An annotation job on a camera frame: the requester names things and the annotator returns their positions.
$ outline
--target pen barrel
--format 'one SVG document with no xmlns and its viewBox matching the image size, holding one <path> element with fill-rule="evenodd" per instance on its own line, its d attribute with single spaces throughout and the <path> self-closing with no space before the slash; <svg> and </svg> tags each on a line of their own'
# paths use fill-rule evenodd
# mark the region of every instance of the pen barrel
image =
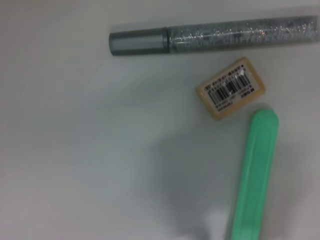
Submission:
<svg viewBox="0 0 320 240">
<path fill-rule="evenodd" d="M 170 53 L 224 50 L 320 40 L 319 16 L 231 21 L 168 28 Z"/>
</svg>

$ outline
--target green plastic case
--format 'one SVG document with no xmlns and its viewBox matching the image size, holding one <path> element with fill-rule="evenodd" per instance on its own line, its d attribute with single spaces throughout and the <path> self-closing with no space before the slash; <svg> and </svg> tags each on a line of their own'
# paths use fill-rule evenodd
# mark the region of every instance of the green plastic case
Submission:
<svg viewBox="0 0 320 240">
<path fill-rule="evenodd" d="M 231 240 L 258 240 L 279 120 L 271 109 L 252 117 L 244 154 Z"/>
</svg>

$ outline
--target silver pen cap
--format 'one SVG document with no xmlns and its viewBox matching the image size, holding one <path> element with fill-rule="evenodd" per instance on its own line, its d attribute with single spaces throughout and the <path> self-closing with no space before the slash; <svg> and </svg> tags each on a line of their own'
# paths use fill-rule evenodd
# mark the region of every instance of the silver pen cap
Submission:
<svg viewBox="0 0 320 240">
<path fill-rule="evenodd" d="M 109 48 L 113 56 L 168 54 L 168 28 L 112 32 Z"/>
</svg>

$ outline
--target white surface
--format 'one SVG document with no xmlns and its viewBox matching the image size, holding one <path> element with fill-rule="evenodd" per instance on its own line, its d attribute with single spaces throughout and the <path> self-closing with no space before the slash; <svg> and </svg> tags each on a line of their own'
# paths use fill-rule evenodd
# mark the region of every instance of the white surface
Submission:
<svg viewBox="0 0 320 240">
<path fill-rule="evenodd" d="M 318 239 L 319 44 L 134 57 L 108 48 L 110 30 L 301 4 L 319 1 L 2 0 L 1 239 L 168 240 L 194 228 L 224 239 L 249 117 L 264 103 L 280 129 L 261 239 Z M 267 92 L 215 122 L 195 87 L 243 56 Z"/>
</svg>

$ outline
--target barcode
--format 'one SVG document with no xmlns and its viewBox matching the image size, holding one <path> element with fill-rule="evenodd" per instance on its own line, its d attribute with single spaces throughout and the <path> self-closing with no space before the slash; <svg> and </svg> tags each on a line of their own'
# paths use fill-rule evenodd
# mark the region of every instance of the barcode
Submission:
<svg viewBox="0 0 320 240">
<path fill-rule="evenodd" d="M 234 77 L 226 79 L 221 86 L 213 88 L 208 85 L 206 88 L 208 89 L 207 93 L 209 97 L 217 105 L 250 84 L 245 71 L 242 70 L 239 74 L 234 75 Z"/>
</svg>

